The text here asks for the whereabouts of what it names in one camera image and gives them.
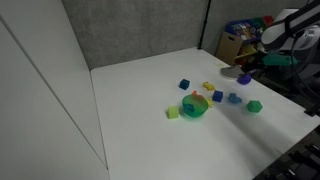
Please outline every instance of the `blue cube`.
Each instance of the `blue cube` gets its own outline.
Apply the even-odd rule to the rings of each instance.
[[[223,98],[223,92],[222,91],[214,91],[212,100],[216,102],[221,102]]]
[[[188,89],[189,85],[190,85],[190,81],[188,81],[188,80],[186,80],[186,79],[182,79],[182,81],[181,81],[180,84],[179,84],[179,87],[180,87],[181,89],[186,90],[186,89]]]

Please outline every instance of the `white table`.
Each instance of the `white table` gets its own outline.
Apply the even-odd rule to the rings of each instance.
[[[281,95],[251,82],[242,86],[220,76],[227,66],[203,50],[186,49],[94,69],[92,74],[111,180],[252,179],[320,124]],[[186,91],[178,87],[191,81]],[[224,92],[203,117],[169,120],[209,81]],[[228,103],[236,92],[241,105]],[[260,100],[259,114],[246,110]]]

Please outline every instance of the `green block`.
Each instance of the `green block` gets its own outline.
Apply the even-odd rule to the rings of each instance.
[[[247,105],[248,111],[252,113],[259,113],[263,108],[260,101],[250,101]]]
[[[168,107],[168,118],[175,119],[179,117],[179,108],[177,106]]]
[[[275,53],[269,53],[267,56],[263,58],[263,63],[266,66],[290,66],[291,65],[291,57],[279,55]],[[293,57],[293,64],[297,64],[298,60]]]

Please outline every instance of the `purple block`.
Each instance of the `purple block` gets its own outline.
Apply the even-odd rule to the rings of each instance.
[[[223,98],[223,92],[222,91],[214,91],[212,100],[216,102],[221,102]]]
[[[251,82],[251,76],[250,74],[241,74],[237,81],[242,85],[249,84]]]

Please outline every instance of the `white wall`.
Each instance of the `white wall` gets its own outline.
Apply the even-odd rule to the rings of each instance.
[[[0,15],[106,163],[90,73],[61,1],[0,0]]]
[[[0,22],[0,179],[108,180],[81,136]]]

